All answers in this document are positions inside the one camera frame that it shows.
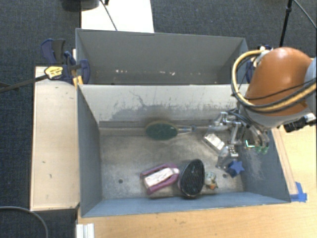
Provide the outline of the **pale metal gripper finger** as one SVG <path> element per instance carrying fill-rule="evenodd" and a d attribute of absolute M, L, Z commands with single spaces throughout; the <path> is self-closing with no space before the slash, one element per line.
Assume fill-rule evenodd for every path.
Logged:
<path fill-rule="evenodd" d="M 235 143 L 235 116 L 221 112 L 208 126 L 203 142 L 214 151 L 221 151 Z"/>
<path fill-rule="evenodd" d="M 219 169 L 227 169 L 229 164 L 238 159 L 239 153 L 236 150 L 235 145 L 227 145 L 223 147 L 217 158 L 217 164 L 216 167 Z"/>

